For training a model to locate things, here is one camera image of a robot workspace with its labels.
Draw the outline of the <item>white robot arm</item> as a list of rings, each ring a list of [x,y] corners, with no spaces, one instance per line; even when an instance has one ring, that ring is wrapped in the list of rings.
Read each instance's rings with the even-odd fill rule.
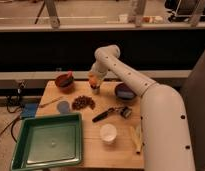
[[[98,48],[91,76],[112,71],[140,97],[145,171],[195,171],[186,109],[181,95],[119,60],[117,45]]]

